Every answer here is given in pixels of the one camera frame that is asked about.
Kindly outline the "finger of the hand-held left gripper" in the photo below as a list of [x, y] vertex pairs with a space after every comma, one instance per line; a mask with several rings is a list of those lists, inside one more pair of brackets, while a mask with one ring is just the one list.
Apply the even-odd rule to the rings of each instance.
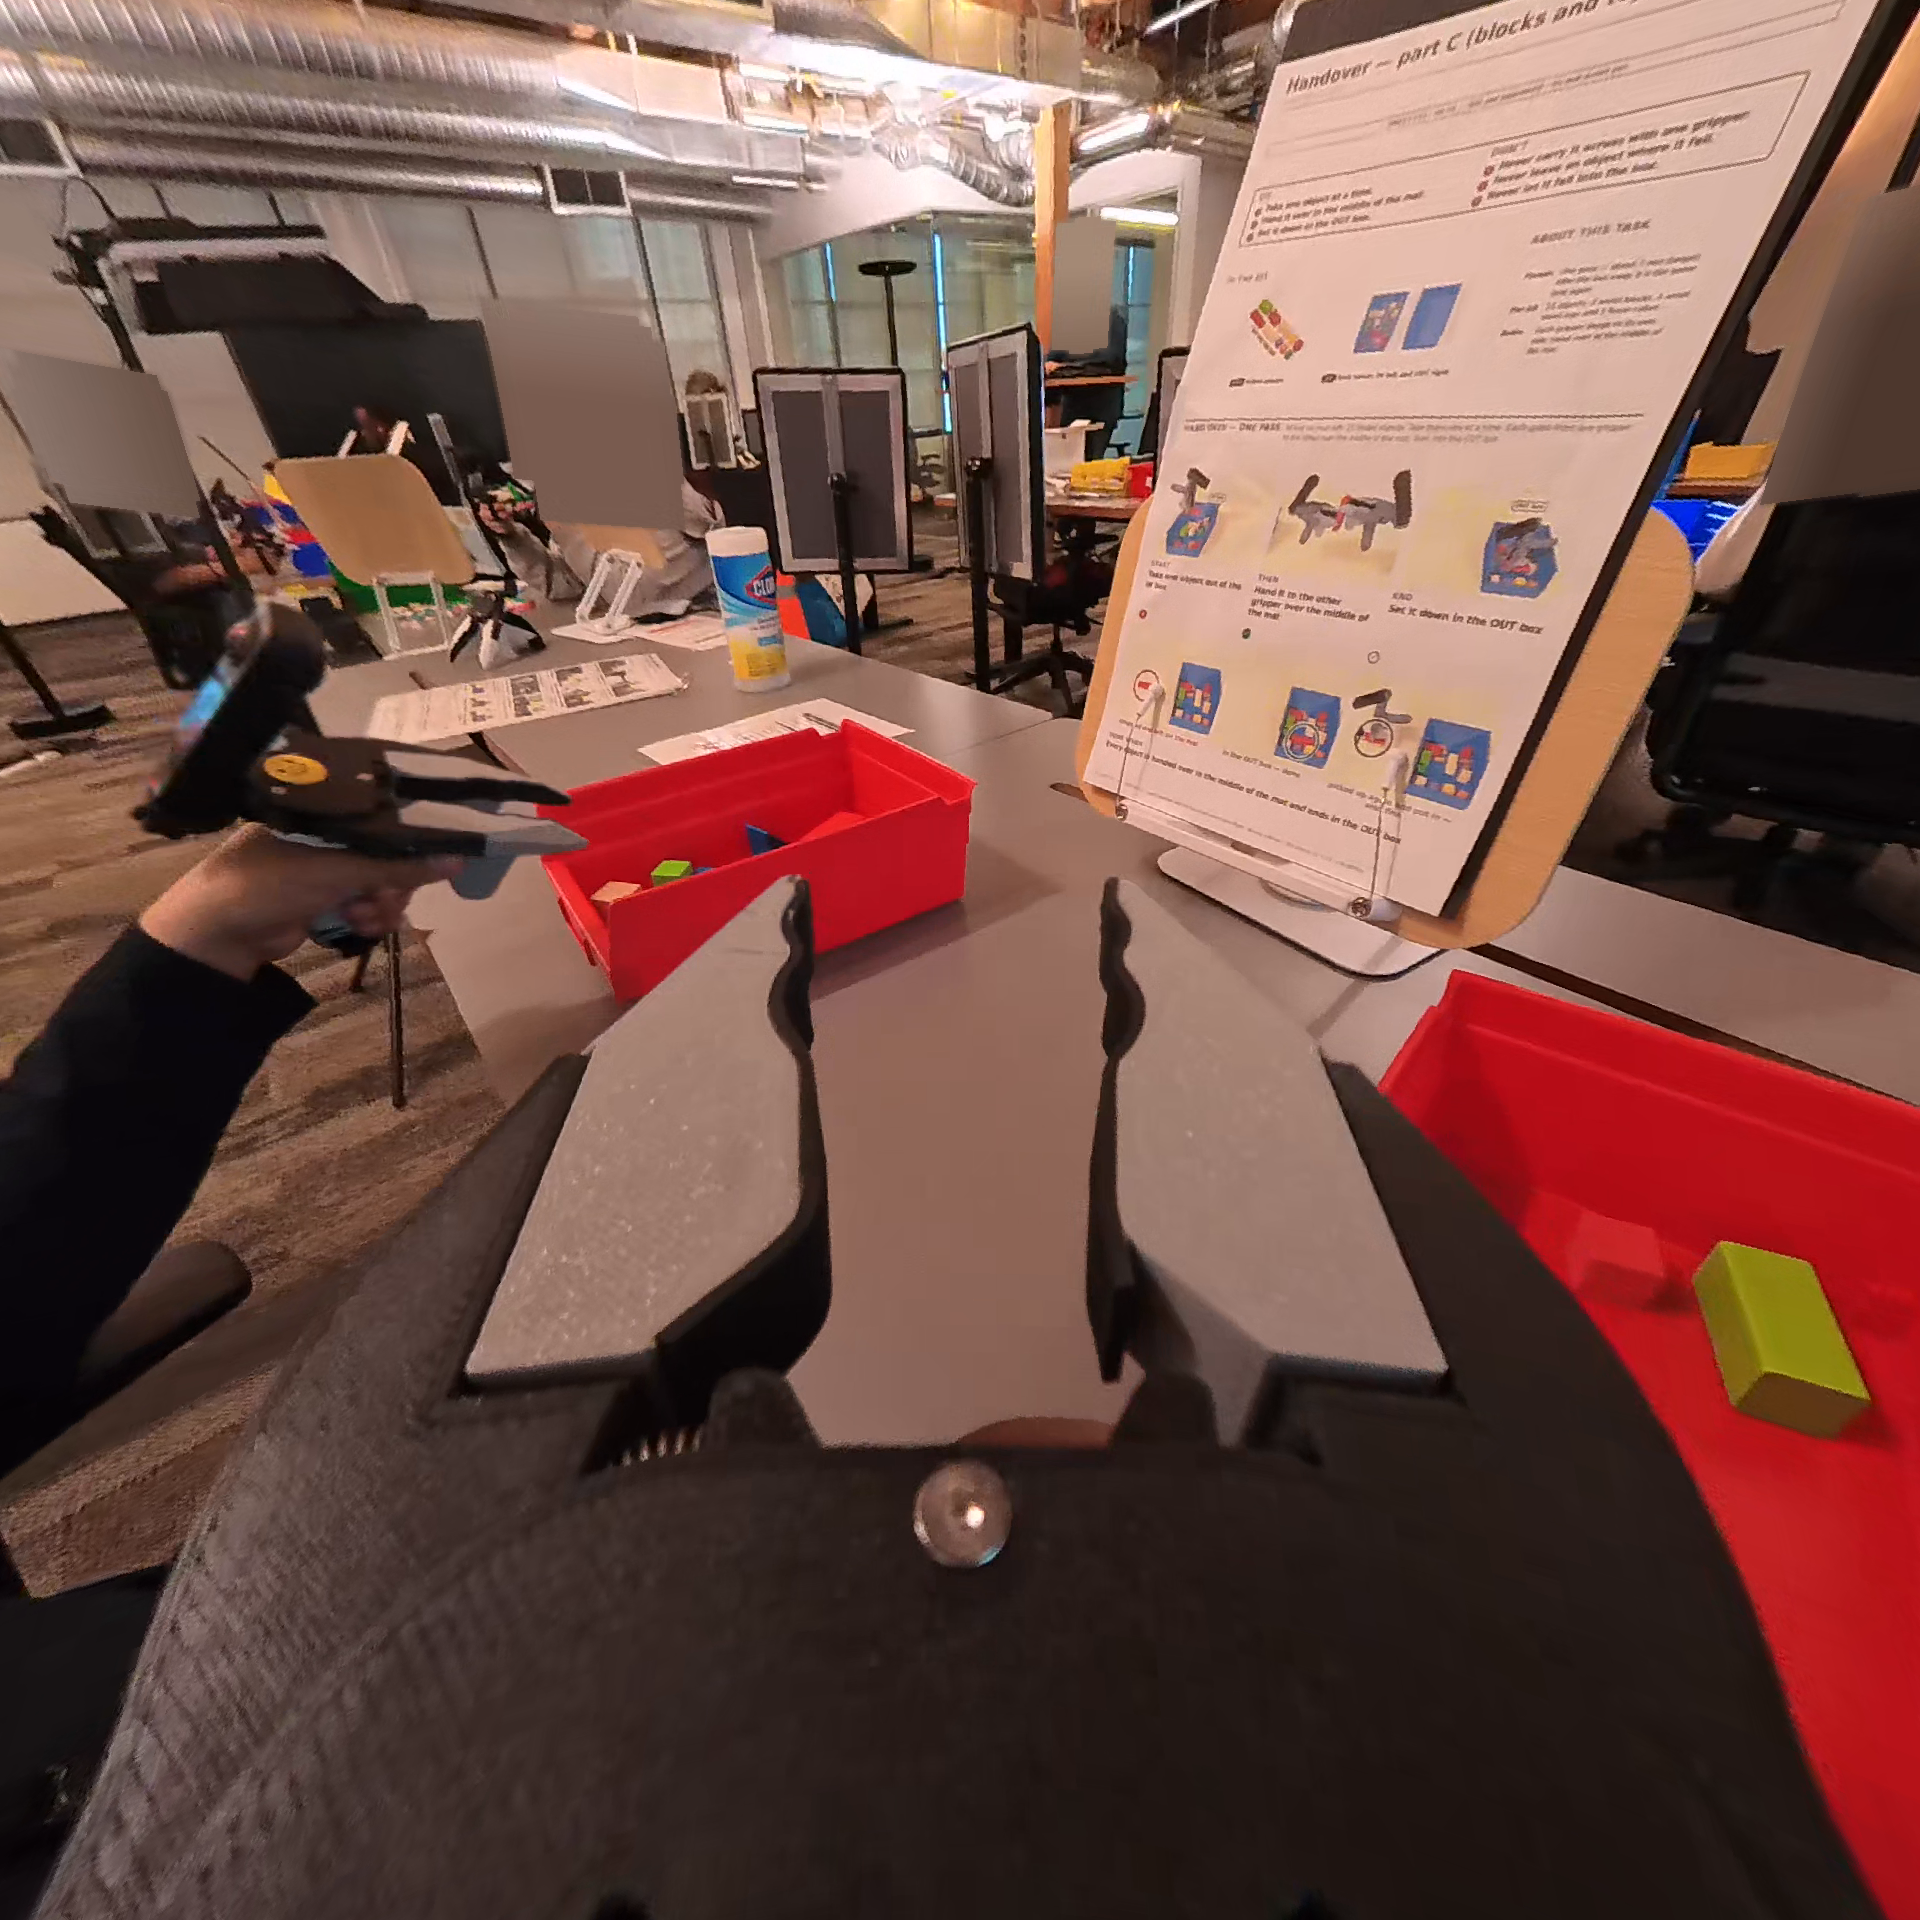
[[586, 836], [571, 830], [569, 824], [555, 817], [478, 817], [478, 824], [442, 824], [442, 817], [419, 817], [397, 824], [397, 836], [409, 840], [413, 860], [453, 860], [453, 895], [462, 898], [490, 898], [508, 869], [508, 860], [522, 857], [565, 857], [565, 851], [586, 851]]
[[429, 753], [429, 752], [395, 752], [391, 753], [391, 791], [397, 803], [453, 803], [478, 813], [506, 807], [569, 807], [571, 792], [506, 775], [501, 763], [465, 761], [465, 753]]

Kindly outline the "grey panel on stand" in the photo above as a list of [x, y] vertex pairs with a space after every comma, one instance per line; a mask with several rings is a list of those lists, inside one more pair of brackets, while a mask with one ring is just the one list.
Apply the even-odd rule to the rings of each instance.
[[956, 552], [990, 584], [1045, 562], [1045, 344], [1028, 320], [943, 356]]
[[755, 368], [785, 572], [910, 572], [906, 368]]

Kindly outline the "printed paper sheet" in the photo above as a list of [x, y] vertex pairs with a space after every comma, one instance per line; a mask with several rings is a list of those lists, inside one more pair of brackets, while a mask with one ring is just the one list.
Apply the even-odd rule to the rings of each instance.
[[506, 732], [518, 721], [628, 706], [679, 694], [688, 694], [688, 682], [661, 655], [622, 655], [385, 694], [362, 732], [391, 745], [432, 745], [453, 736]]
[[703, 753], [719, 753], [719, 752], [764, 745], [764, 743], [777, 743], [777, 736], [809, 736], [809, 732], [812, 736], [838, 736], [845, 728], [864, 728], [864, 732], [892, 736], [892, 743], [912, 732], [906, 721], [887, 721], [874, 711], [860, 711], [860, 706], [845, 706], [845, 703], [830, 703], [830, 698], [803, 698], [803, 703], [788, 703], [788, 706], [751, 711], [740, 721], [720, 721], [720, 728], [703, 728], [703, 732], [649, 743], [633, 753], [646, 763], [679, 763], [679, 761], [703, 761]]

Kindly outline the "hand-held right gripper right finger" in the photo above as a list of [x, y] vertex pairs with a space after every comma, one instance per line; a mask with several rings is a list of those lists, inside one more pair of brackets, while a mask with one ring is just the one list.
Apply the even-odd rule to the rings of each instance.
[[1307, 1030], [1120, 874], [1097, 981], [1083, 1297], [1103, 1381], [1188, 1375], [1230, 1444], [1292, 1381], [1437, 1391], [1445, 1344]]

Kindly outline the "printed instruction sheet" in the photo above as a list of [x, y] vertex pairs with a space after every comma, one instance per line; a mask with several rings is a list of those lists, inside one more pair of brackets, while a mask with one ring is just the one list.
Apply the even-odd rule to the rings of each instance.
[[1083, 785], [1446, 909], [1907, 3], [1301, 3]]

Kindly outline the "red plastic bin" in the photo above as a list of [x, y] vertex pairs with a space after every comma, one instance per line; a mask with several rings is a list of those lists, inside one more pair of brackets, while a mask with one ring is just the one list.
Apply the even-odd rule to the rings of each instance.
[[[537, 813], [586, 836], [586, 851], [544, 857], [544, 874], [617, 1002], [649, 994], [785, 874], [809, 887], [816, 954], [969, 889], [972, 780], [864, 728], [598, 780], [571, 791], [569, 807]], [[751, 857], [744, 824], [788, 845]], [[664, 857], [703, 869], [649, 887]], [[649, 889], [601, 916], [586, 895], [604, 882]]]
[[[1913, 1107], [1454, 973], [1380, 1093], [1564, 1278], [1571, 1214], [1664, 1247], [1659, 1309], [1583, 1297], [1680, 1444], [1801, 1742], [1884, 1917], [1920, 1912]], [[1729, 1403], [1693, 1304], [1719, 1242], [1814, 1266], [1873, 1411], [1839, 1439]]]

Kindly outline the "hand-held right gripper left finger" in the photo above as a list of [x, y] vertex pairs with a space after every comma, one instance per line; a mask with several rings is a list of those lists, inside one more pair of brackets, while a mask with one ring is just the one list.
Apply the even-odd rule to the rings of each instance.
[[830, 1304], [812, 898], [777, 874], [586, 1048], [465, 1384], [788, 1375]]

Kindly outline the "yellow-green wooden block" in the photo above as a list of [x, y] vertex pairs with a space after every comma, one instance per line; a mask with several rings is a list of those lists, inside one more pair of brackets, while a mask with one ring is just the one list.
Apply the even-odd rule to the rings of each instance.
[[1693, 1272], [1693, 1304], [1735, 1415], [1839, 1439], [1873, 1411], [1810, 1260], [1719, 1242]]

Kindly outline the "wooden document stand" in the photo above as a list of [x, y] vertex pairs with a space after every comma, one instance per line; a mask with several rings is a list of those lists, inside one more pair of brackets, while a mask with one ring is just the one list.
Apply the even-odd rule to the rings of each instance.
[[456, 518], [402, 457], [281, 457], [275, 480], [337, 578], [370, 592], [385, 658], [453, 655], [478, 584]]
[[1393, 981], [1445, 954], [1491, 949], [1539, 909], [1571, 840], [1571, 827], [1596, 797], [1596, 785], [1618, 745], [1626, 743], [1626, 728], [1639, 711], [1683, 613], [1693, 604], [1689, 545], [1659, 512], [1647, 512], [1561, 688], [1561, 703], [1545, 711], [1539, 745], [1500, 792], [1500, 817], [1482, 845], [1467, 889], [1457, 895], [1454, 916], [1436, 917], [1386, 898], [1386, 882], [1360, 882], [1354, 898], [1334, 898], [1334, 887], [1322, 874], [1253, 851], [1236, 836], [1183, 827], [1162, 807], [1093, 780], [1103, 711], [1109, 688], [1120, 682], [1114, 662], [1130, 584], [1142, 569], [1142, 539], [1146, 518], [1134, 513], [1120, 539], [1114, 586], [1108, 603], [1093, 688], [1079, 721], [1079, 791], [1097, 813], [1134, 824], [1142, 830], [1168, 840], [1168, 851], [1160, 857], [1160, 874], [1230, 909], [1236, 917], [1265, 930], [1284, 949], [1354, 981]]

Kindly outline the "red wooden block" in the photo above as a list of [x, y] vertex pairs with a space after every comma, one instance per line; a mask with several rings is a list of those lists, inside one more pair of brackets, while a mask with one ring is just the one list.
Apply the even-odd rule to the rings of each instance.
[[1587, 1209], [1571, 1214], [1564, 1278], [1571, 1296], [1618, 1309], [1659, 1309], [1669, 1296], [1659, 1235]]

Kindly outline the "black office chair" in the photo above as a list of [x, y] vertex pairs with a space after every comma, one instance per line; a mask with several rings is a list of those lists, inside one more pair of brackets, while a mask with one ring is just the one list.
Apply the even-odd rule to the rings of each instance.
[[1083, 717], [1093, 655], [1067, 637], [1093, 637], [1109, 578], [1108, 557], [1058, 557], [1034, 584], [972, 572], [972, 688], [1017, 694], [1045, 680], [1052, 711]]
[[1863, 874], [1920, 845], [1920, 497], [1758, 498], [1735, 586], [1652, 694], [1659, 827], [1626, 882], [1721, 882], [1758, 925], [1913, 949]]

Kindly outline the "silver air duct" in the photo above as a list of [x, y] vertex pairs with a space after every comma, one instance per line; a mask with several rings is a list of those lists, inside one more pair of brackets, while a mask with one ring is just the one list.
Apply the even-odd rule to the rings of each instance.
[[259, 62], [176, 62], [148, 46], [6, 45], [6, 117], [63, 134], [170, 141], [196, 147], [316, 158], [465, 158], [626, 171], [664, 193], [823, 188], [799, 134], [586, 100], [569, 83], [462, 86], [447, 75], [362, 75]]

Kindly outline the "person's left hand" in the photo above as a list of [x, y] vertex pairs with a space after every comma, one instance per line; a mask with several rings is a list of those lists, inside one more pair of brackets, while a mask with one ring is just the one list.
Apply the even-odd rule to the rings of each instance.
[[241, 827], [141, 916], [141, 931], [249, 981], [328, 930], [379, 945], [425, 887], [462, 866], [462, 857], [385, 860]]

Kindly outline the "black wall screen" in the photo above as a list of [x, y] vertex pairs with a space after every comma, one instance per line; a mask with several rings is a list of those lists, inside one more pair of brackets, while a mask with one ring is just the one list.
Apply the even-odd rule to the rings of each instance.
[[281, 457], [337, 450], [358, 407], [402, 420], [425, 441], [437, 413], [456, 450], [508, 457], [478, 317], [265, 320], [225, 327], [220, 342]]

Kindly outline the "person's left forearm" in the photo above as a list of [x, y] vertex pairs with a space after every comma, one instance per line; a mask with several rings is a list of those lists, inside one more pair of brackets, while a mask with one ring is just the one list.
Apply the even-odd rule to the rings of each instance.
[[312, 1010], [125, 930], [0, 1089], [0, 1455], [71, 1415], [80, 1351], [192, 1209], [275, 1046]]

